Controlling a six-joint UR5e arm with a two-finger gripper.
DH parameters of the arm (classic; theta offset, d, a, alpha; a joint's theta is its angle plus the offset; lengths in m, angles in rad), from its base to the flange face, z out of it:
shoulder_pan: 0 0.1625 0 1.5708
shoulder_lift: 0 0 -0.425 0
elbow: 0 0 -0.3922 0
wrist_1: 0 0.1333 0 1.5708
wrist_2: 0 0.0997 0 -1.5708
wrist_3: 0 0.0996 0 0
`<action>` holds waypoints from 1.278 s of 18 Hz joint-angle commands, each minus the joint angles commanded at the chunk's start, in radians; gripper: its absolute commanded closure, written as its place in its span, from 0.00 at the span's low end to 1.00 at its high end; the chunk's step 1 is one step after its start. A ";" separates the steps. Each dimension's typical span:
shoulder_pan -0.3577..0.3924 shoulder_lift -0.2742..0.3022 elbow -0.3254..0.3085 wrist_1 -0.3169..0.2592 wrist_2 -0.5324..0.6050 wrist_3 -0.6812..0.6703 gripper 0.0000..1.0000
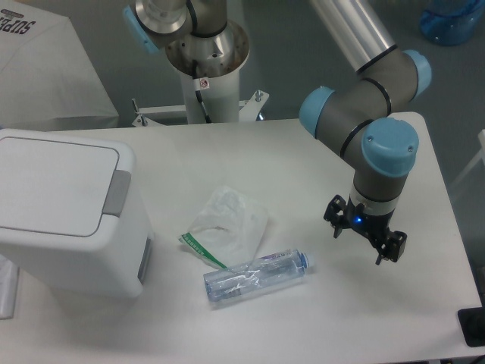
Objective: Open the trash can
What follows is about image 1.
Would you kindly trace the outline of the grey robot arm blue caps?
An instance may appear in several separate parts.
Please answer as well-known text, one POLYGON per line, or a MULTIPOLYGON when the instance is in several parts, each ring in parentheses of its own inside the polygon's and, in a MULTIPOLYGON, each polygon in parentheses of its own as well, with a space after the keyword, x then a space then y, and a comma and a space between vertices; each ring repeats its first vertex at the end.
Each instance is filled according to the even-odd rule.
MULTIPOLYGON (((348 199, 335 196, 324 219, 335 234, 366 238, 379 261, 399 260, 406 234, 389 223, 418 151, 418 134, 393 118, 430 84, 419 52, 402 51, 366 1, 314 1, 330 35, 358 75, 345 92, 312 91, 299 120, 354 169, 348 199)), ((244 29, 227 16, 225 1, 134 1, 124 20, 148 52, 164 51, 179 73, 191 124, 241 121, 239 70, 249 56, 244 29)))

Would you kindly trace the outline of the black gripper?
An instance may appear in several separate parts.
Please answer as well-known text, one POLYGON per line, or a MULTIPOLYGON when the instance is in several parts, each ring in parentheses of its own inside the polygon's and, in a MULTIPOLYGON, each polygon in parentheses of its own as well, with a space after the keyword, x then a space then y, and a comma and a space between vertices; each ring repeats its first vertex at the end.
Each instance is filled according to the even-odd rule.
POLYGON ((385 215, 369 215, 361 204, 355 205, 352 200, 346 201, 335 195, 327 205, 324 220, 333 228, 333 237, 338 238, 344 229, 352 229, 377 246, 379 265, 383 260, 398 262, 405 250, 407 234, 402 231, 390 231, 389 223, 393 212, 385 215))

